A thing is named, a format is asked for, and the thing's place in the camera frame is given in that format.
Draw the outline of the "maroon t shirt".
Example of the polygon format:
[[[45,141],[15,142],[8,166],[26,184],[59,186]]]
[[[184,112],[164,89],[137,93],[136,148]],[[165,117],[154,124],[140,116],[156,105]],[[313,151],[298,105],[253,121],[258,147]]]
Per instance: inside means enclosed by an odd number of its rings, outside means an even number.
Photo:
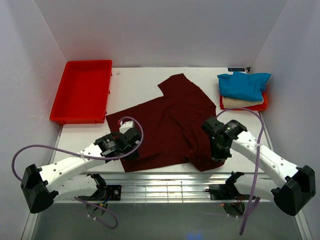
[[[209,137],[201,128],[206,119],[216,116],[215,104],[182,73],[170,76],[158,87],[161,97],[106,116],[112,132],[119,130],[122,117],[136,119],[144,132],[140,156],[122,160],[124,171],[187,163],[201,172],[221,167],[224,162],[212,160]]]

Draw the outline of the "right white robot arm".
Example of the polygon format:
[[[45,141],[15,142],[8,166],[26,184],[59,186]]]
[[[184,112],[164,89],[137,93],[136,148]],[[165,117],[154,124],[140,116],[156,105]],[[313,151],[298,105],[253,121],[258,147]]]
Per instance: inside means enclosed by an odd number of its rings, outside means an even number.
[[[236,120],[227,123],[210,117],[201,128],[209,136],[212,160],[223,162],[234,150],[263,170],[268,179],[232,172],[224,184],[211,185],[212,199],[233,200],[239,196],[261,198],[275,203],[285,214],[295,216],[316,194],[315,171],[299,167],[260,144],[247,128]]]

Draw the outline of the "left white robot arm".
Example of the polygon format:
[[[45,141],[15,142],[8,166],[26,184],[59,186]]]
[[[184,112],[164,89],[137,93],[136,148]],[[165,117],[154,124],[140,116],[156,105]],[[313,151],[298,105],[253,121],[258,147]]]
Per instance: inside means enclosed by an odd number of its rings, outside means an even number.
[[[137,158],[143,140],[141,124],[132,117],[124,117],[120,120],[118,132],[96,139],[80,152],[55,148],[55,151],[69,156],[40,167],[32,164],[24,170],[20,187],[30,213],[40,213],[55,201],[73,197],[102,199],[107,188],[103,178],[98,174],[84,177],[79,174],[111,161]]]

